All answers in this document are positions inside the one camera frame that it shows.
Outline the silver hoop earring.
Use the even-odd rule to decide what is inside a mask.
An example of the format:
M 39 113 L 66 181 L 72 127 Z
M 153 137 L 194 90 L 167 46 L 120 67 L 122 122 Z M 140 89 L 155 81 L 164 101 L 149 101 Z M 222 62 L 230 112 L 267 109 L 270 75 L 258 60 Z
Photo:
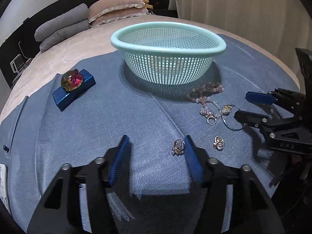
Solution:
M 236 104 L 226 104 L 221 108 L 221 119 L 224 125 L 231 131 L 238 132 L 241 131 L 245 124 L 236 121 L 234 115 L 235 112 L 240 110 Z

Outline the blue rectangular box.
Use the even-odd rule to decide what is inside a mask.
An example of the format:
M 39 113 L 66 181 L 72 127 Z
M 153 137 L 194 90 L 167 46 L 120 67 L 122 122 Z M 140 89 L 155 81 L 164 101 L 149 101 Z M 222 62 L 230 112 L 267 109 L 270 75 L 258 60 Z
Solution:
M 63 112 L 94 85 L 96 85 L 94 76 L 87 70 L 69 70 L 62 75 L 61 86 L 52 93 L 52 97 L 56 106 Z

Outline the beige curtain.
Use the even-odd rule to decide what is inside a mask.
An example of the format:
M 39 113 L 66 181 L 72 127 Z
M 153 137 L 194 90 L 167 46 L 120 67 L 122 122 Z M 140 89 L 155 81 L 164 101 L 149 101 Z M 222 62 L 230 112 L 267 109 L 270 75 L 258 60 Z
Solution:
M 296 48 L 311 49 L 311 18 L 300 0 L 176 0 L 178 16 L 241 36 L 301 76 Z

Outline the blue fabric cloth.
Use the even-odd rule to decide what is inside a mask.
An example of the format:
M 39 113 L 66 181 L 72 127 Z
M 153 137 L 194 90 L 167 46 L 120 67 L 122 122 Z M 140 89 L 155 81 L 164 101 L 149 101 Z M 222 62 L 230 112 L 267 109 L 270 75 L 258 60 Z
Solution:
M 103 156 L 123 135 L 131 157 L 109 204 L 121 233 L 192 233 L 205 190 L 190 182 L 174 141 L 186 135 L 209 156 L 239 168 L 249 164 L 269 195 L 281 159 L 266 150 L 258 130 L 208 125 L 199 104 L 185 98 L 191 85 L 155 85 L 135 76 L 117 51 L 74 65 L 90 72 L 96 85 L 63 112 L 52 93 L 61 74 L 24 97 L 1 123 L 1 163 L 8 167 L 8 199 L 16 223 L 26 230 L 46 188 L 62 164 L 80 166 Z

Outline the red glass ornament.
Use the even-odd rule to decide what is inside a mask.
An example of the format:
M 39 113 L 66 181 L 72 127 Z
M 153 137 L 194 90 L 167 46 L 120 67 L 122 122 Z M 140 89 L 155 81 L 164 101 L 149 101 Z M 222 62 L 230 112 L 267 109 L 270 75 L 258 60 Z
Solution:
M 79 88 L 83 81 L 83 75 L 77 69 L 74 69 L 63 74 L 61 86 L 66 92 L 70 92 Z

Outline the mint green plastic basket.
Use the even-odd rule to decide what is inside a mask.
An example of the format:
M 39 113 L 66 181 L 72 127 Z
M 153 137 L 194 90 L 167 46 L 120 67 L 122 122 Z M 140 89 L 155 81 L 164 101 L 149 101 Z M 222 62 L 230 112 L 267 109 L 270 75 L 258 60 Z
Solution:
M 146 22 L 119 29 L 111 35 L 137 77 L 162 85 L 183 85 L 202 77 L 225 41 L 210 30 L 177 22 Z

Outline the beige bed cover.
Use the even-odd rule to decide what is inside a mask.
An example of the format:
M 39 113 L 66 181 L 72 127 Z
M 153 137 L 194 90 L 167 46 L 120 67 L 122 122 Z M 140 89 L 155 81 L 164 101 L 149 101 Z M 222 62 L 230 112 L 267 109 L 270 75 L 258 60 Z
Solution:
M 144 15 L 90 28 L 87 31 L 83 31 L 55 45 L 43 54 L 37 54 L 14 86 L 4 107 L 1 108 L 1 121 L 3 121 L 13 109 L 23 101 L 25 96 L 29 97 L 34 94 L 41 87 L 49 83 L 56 74 L 63 74 L 83 59 L 114 52 L 116 49 L 111 46 L 111 35 L 115 31 L 123 27 L 143 22 L 178 22 L 190 24 L 208 29 L 215 34 L 222 34 L 236 39 L 274 61 L 291 77 L 297 87 L 300 88 L 297 76 L 289 67 L 277 57 L 251 41 L 203 23 L 165 16 Z

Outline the black nightstand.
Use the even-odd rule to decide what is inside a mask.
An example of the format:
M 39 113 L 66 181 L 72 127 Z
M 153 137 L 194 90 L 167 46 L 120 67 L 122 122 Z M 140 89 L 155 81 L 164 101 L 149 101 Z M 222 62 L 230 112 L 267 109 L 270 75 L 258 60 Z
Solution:
M 149 4 L 153 6 L 150 12 L 154 15 L 178 18 L 177 10 L 169 9 L 169 0 L 149 0 Z

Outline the grey folded duvet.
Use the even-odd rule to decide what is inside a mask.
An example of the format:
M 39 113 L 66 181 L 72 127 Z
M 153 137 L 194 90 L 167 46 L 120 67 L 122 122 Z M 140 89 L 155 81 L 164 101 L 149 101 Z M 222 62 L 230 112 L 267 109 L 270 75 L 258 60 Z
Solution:
M 56 44 L 76 34 L 88 30 L 88 7 L 82 3 L 66 13 L 57 16 L 39 26 L 34 34 L 40 42 L 40 52 L 44 53 Z

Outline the brown teddy bear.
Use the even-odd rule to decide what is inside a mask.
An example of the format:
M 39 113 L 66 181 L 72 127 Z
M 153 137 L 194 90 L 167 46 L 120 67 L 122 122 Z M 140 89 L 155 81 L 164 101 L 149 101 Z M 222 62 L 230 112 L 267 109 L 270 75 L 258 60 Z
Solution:
M 151 4 L 149 4 L 149 0 L 142 0 L 142 2 L 144 3 L 144 7 L 147 10 L 152 10 L 153 9 L 153 6 Z

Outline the pink ruffled pillow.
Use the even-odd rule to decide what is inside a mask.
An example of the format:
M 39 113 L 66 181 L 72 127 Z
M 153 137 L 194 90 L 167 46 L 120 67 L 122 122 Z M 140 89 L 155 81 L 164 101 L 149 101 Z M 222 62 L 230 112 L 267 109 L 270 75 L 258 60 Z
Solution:
M 148 14 L 143 0 L 99 0 L 89 8 L 88 23 L 95 27 Z

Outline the black headboard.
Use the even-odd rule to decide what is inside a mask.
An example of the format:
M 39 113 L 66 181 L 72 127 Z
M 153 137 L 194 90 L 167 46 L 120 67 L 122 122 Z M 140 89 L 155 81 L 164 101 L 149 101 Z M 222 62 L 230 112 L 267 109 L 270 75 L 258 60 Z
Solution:
M 39 52 L 39 43 L 35 40 L 34 34 L 40 25 L 82 3 L 91 6 L 96 1 L 99 0 L 58 0 L 30 18 L 26 18 L 22 25 L 11 33 L 1 45 L 1 72 L 9 87 L 12 87 L 12 82 L 16 77 L 10 62 L 18 54 L 25 54 L 25 56 L 33 58 Z

